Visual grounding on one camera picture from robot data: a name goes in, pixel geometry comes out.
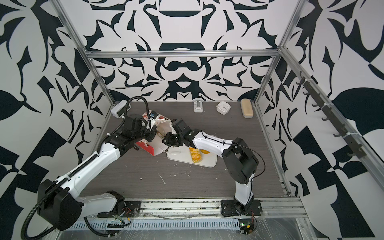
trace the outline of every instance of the orange food item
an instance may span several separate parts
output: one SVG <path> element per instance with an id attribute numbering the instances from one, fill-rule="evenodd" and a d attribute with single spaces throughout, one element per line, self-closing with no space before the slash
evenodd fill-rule
<path id="1" fill-rule="evenodd" d="M 200 151 L 201 151 L 202 153 L 205 153 L 205 154 L 210 153 L 210 152 L 208 152 L 207 150 L 204 150 L 204 149 L 200 149 Z"/>
<path id="2" fill-rule="evenodd" d="M 189 147 L 189 153 L 191 154 L 194 163 L 198 163 L 202 160 L 200 150 Z"/>

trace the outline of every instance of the debris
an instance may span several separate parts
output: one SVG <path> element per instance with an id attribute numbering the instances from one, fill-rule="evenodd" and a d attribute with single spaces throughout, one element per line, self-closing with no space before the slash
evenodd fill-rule
<path id="1" fill-rule="evenodd" d="M 158 175 L 161 177 L 161 175 L 158 173 Z M 161 180 L 163 180 L 164 186 L 166 185 L 164 179 L 161 177 Z"/>

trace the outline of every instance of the patterned wall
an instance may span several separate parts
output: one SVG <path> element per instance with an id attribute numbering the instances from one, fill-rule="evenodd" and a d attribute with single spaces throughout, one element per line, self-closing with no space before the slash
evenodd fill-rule
<path id="1" fill-rule="evenodd" d="M 287 46 L 381 157 L 383 10 L 380 0 L 310 0 Z M 319 239 L 383 239 L 384 192 L 298 81 L 281 60 L 259 105 L 293 195 Z"/>
<path id="2" fill-rule="evenodd" d="M 384 158 L 384 2 L 310 0 L 287 47 Z"/>
<path id="3" fill-rule="evenodd" d="M 39 184 L 88 157 L 110 104 L 47 0 L 0 0 L 0 59 L 0 238 L 20 239 Z"/>
<path id="4" fill-rule="evenodd" d="M 277 48 L 298 0 L 62 0 L 89 50 Z"/>
<path id="5" fill-rule="evenodd" d="M 272 57 L 108 58 L 94 64 L 116 101 L 253 99 Z"/>

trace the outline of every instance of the white cutting board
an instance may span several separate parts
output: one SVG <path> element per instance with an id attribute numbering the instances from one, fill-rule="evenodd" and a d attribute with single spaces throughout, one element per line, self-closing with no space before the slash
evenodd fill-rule
<path id="1" fill-rule="evenodd" d="M 217 155 L 210 152 L 208 154 L 201 153 L 202 160 L 198 163 L 194 163 L 191 154 L 189 153 L 189 147 L 186 147 L 185 145 L 182 147 L 169 147 L 167 157 L 168 159 L 177 162 L 186 162 L 203 167 L 214 167 L 217 162 Z"/>

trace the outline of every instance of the wood grain surface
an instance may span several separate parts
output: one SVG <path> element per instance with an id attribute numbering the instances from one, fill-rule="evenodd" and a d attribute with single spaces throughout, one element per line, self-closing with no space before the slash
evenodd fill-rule
<path id="1" fill-rule="evenodd" d="M 284 196 L 257 117 L 245 119 L 240 102 L 229 102 L 231 110 L 226 115 L 221 115 L 216 111 L 217 104 L 204 102 L 203 113 L 194 113 L 191 102 L 149 102 L 149 109 L 170 119 L 182 118 L 192 129 L 198 128 L 220 138 L 242 138 L 264 158 L 266 164 L 265 172 L 253 180 L 254 195 Z M 129 113 L 145 112 L 143 102 L 134 102 L 131 106 Z M 111 116 L 105 133 L 113 131 L 120 122 L 121 119 Z M 262 172 L 263 168 L 264 164 L 259 159 L 256 174 Z M 114 190 L 126 198 L 138 199 L 233 197 L 235 181 L 225 169 L 220 157 L 217 158 L 215 167 L 208 168 L 169 160 L 164 152 L 153 157 L 143 149 L 131 149 L 95 177 L 82 191 L 81 196 Z"/>

